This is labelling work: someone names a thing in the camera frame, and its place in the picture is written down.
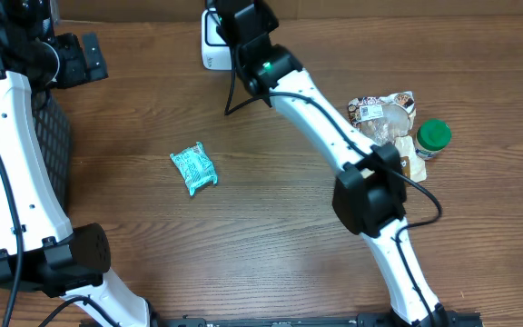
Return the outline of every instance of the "white device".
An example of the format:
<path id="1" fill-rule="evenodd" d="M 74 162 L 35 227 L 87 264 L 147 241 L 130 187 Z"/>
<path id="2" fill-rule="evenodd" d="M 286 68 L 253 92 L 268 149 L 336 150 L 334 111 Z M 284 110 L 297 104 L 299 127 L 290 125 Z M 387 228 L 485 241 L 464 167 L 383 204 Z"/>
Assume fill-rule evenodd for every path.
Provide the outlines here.
<path id="1" fill-rule="evenodd" d="M 229 46 L 217 33 L 219 17 L 214 11 L 205 10 L 201 17 L 201 53 L 203 65 L 211 70 L 231 70 L 232 57 Z"/>

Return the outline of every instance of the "food package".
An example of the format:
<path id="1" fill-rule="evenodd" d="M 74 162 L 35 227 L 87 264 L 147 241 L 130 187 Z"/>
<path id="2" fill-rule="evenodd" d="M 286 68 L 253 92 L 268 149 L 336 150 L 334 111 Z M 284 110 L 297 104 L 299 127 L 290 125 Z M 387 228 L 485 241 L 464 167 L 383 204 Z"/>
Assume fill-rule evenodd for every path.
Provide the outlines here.
<path id="1" fill-rule="evenodd" d="M 194 196 L 197 189 L 207 183 L 217 184 L 218 176 L 215 167 L 205 154 L 201 142 L 197 142 L 197 145 L 185 149 L 180 154 L 171 154 L 171 159 L 183 176 L 190 196 Z"/>
<path id="2" fill-rule="evenodd" d="M 409 135 L 416 114 L 412 92 L 356 98 L 349 102 L 352 125 L 378 145 Z"/>
<path id="3" fill-rule="evenodd" d="M 409 136 L 416 115 L 412 92 L 362 97 L 349 102 L 352 125 L 377 145 L 395 144 L 405 175 L 421 182 L 427 179 L 425 162 L 415 154 L 413 139 Z"/>

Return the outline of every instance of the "wooden table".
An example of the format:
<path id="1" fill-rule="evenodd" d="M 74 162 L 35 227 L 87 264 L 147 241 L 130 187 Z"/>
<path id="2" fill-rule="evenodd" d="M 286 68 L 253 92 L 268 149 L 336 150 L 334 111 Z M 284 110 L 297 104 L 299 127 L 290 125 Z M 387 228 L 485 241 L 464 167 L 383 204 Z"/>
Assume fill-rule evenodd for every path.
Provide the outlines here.
<path id="1" fill-rule="evenodd" d="M 334 178 L 309 142 L 262 103 L 223 116 L 230 76 L 202 67 L 198 24 L 60 30 L 98 33 L 111 75 L 54 92 L 74 128 L 70 217 L 104 227 L 134 292 L 169 318 L 389 309 L 370 251 L 331 209 Z M 412 232 L 420 264 L 447 308 L 523 326 L 523 16 L 292 21 L 273 40 L 341 112 L 356 96 L 411 90 L 419 124 L 449 122 L 452 145 L 424 183 L 445 218 Z M 240 84 L 235 98 L 247 98 Z M 190 198 L 169 154 L 197 141 L 220 183 Z M 412 222 L 434 214 L 409 197 Z M 59 303 L 20 294 L 14 326 L 38 324 Z M 85 318 L 69 308 L 53 326 Z"/>

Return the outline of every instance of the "plastic bag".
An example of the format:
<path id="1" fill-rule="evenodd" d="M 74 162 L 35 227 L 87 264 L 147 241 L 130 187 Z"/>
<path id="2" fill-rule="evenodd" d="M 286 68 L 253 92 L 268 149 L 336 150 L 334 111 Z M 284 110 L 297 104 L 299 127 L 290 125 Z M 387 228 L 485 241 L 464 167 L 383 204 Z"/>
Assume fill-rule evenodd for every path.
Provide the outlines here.
<path id="1" fill-rule="evenodd" d="M 197 189 L 207 183 L 217 184 L 218 176 L 215 167 L 205 154 L 201 142 L 197 142 L 197 145 L 185 149 L 180 154 L 171 154 L 171 159 L 183 176 L 190 196 L 194 196 Z"/>
<path id="2" fill-rule="evenodd" d="M 411 92 L 382 97 L 356 98 L 349 102 L 354 127 L 378 145 L 409 134 L 415 121 L 415 101 Z"/>

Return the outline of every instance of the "green bottle cap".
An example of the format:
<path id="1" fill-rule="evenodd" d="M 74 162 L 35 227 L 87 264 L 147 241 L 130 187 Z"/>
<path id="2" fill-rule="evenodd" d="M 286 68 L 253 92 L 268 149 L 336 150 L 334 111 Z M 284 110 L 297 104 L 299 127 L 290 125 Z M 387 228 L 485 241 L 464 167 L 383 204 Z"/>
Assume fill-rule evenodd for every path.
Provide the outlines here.
<path id="1" fill-rule="evenodd" d="M 451 130 L 445 122 L 431 119 L 417 132 L 417 141 L 427 150 L 443 150 L 451 142 Z"/>

